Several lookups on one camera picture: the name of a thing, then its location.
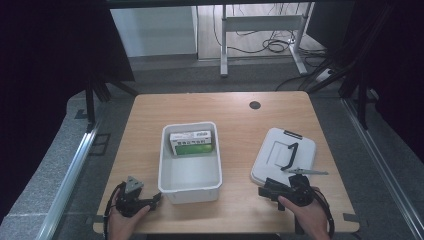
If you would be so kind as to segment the black curtain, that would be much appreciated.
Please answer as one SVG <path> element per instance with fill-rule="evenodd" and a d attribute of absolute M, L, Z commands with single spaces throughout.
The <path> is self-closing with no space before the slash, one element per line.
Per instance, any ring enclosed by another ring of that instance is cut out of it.
<path fill-rule="evenodd" d="M 0 0 L 0 220 L 88 84 L 133 78 L 107 0 Z"/>
<path fill-rule="evenodd" d="M 424 0 L 316 0 L 307 34 L 424 162 Z"/>

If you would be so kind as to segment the person's right hand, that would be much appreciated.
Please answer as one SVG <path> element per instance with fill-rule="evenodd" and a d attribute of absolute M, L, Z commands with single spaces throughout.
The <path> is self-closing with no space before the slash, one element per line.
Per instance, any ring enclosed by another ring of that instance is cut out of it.
<path fill-rule="evenodd" d="M 311 204 L 303 207 L 297 206 L 283 196 L 279 196 L 278 201 L 293 212 L 300 226 L 312 240 L 330 240 L 327 214 L 323 208 L 326 204 L 325 198 L 318 187 L 313 186 L 312 189 L 320 197 L 320 201 L 314 199 Z"/>

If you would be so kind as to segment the white cabinet panel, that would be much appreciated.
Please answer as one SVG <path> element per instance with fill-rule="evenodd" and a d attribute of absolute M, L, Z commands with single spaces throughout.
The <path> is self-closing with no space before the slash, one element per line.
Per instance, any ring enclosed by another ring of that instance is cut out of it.
<path fill-rule="evenodd" d="M 128 57 L 197 53 L 195 7 L 112 9 Z"/>

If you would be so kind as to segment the black tripod stand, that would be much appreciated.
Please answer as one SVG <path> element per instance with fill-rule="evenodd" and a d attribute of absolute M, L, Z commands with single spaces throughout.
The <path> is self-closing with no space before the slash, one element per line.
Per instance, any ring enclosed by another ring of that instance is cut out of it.
<path fill-rule="evenodd" d="M 367 80 L 363 77 L 366 72 L 366 61 L 370 56 L 372 47 L 376 44 L 383 27 L 388 21 L 397 0 L 379 0 L 380 7 L 374 11 L 372 18 L 363 26 L 356 36 L 346 45 L 349 50 L 355 50 L 352 53 L 351 60 L 342 68 L 337 70 L 326 80 L 316 84 L 307 90 L 309 94 L 318 92 L 331 83 L 345 78 L 338 94 L 341 98 L 350 98 L 354 91 L 357 91 L 357 120 L 361 126 L 367 130 L 366 123 L 366 104 L 367 104 Z"/>
<path fill-rule="evenodd" d="M 97 96 L 101 102 L 108 102 L 111 99 L 111 93 L 107 88 L 108 83 L 130 94 L 131 96 L 137 96 L 139 94 L 137 90 L 131 88 L 122 81 L 115 80 L 109 76 L 90 77 L 86 83 L 85 89 L 86 110 L 90 130 L 92 130 L 96 124 L 94 96 Z"/>

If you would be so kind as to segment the green and white carton box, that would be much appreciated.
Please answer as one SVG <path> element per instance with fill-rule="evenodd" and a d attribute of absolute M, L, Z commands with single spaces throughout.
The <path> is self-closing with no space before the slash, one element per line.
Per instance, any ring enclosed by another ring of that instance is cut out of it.
<path fill-rule="evenodd" d="M 169 141 L 175 155 L 209 153 L 213 150 L 209 130 L 171 133 Z"/>

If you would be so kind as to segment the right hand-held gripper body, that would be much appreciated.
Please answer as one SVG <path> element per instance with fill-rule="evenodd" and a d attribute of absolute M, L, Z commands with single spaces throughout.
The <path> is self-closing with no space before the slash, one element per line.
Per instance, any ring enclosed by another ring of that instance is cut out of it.
<path fill-rule="evenodd" d="M 297 168 L 289 170 L 290 188 L 283 196 L 299 207 L 310 205 L 316 198 L 315 190 L 311 187 L 308 175 L 328 175 L 326 171 L 316 171 Z"/>

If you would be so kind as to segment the white power strip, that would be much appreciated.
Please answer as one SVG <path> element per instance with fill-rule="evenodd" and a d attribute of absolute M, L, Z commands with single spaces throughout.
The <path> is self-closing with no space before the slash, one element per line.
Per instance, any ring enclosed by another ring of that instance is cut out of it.
<path fill-rule="evenodd" d="M 330 68 L 327 68 L 325 70 L 323 70 L 317 77 L 316 77 L 316 81 L 317 82 L 322 82 L 326 79 L 328 79 L 332 74 L 334 73 L 334 71 Z"/>

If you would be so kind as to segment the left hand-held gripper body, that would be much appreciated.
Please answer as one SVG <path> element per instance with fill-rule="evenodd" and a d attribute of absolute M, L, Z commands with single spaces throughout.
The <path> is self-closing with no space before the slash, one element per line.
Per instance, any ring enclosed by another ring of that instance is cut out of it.
<path fill-rule="evenodd" d="M 118 185 L 118 197 L 115 207 L 118 212 L 127 218 L 133 217 L 145 206 L 150 206 L 149 199 L 140 199 L 144 183 L 132 176 L 128 176 L 125 182 Z"/>

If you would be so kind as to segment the person's left hand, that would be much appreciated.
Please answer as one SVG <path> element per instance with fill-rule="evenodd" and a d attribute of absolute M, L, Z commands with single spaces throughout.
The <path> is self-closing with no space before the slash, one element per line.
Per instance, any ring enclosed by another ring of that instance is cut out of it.
<path fill-rule="evenodd" d="M 127 218 L 112 207 L 108 220 L 108 240 L 129 240 L 141 219 L 149 212 L 150 207 L 145 206 L 134 216 Z"/>

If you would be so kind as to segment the aluminium rail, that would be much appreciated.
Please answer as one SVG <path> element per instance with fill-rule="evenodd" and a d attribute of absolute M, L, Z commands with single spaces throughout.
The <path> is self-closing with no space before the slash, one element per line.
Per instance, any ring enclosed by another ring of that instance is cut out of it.
<path fill-rule="evenodd" d="M 99 128 L 89 124 L 35 240 L 52 240 Z"/>
<path fill-rule="evenodd" d="M 383 182 L 388 188 L 394 202 L 396 203 L 402 217 L 412 232 L 415 240 L 424 240 L 424 221 L 418 213 L 412 201 L 402 189 L 401 185 L 395 178 L 392 170 L 386 162 L 382 152 L 375 143 L 370 132 L 366 130 L 357 119 L 357 111 L 351 100 L 342 99 L 341 103 L 345 107 L 349 118 L 357 131 L 361 141 L 363 142 L 368 154 L 373 160 L 377 171 L 379 172 Z"/>

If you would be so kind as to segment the white lid with black handle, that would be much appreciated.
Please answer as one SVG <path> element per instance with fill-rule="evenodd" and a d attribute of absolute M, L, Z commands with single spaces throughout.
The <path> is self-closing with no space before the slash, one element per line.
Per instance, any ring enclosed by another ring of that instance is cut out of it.
<path fill-rule="evenodd" d="M 271 128 L 251 170 L 251 179 L 263 186 L 267 178 L 289 185 L 291 170 L 311 170 L 316 154 L 313 140 L 284 129 Z"/>

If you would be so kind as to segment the white plastic bin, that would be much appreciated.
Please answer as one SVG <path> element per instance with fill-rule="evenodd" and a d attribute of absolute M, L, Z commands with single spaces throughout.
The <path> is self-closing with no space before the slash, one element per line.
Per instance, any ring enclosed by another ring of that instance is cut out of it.
<path fill-rule="evenodd" d="M 209 153 L 175 155 L 171 133 L 209 130 L 213 150 Z M 162 130 L 158 189 L 172 204 L 216 201 L 222 185 L 222 167 L 216 124 L 198 122 L 167 125 Z"/>

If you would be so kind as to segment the white metal desk frame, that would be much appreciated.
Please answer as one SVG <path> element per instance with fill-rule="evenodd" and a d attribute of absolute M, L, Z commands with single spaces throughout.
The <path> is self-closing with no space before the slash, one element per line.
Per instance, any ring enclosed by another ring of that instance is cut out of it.
<path fill-rule="evenodd" d="M 228 76 L 228 32 L 277 30 L 297 32 L 296 37 L 289 41 L 289 50 L 299 74 L 301 76 L 307 75 L 307 69 L 299 55 L 299 46 L 309 19 L 311 7 L 312 3 L 308 2 L 306 10 L 301 15 L 228 17 L 226 15 L 226 6 L 223 5 L 221 18 L 220 75 L 222 77 Z"/>

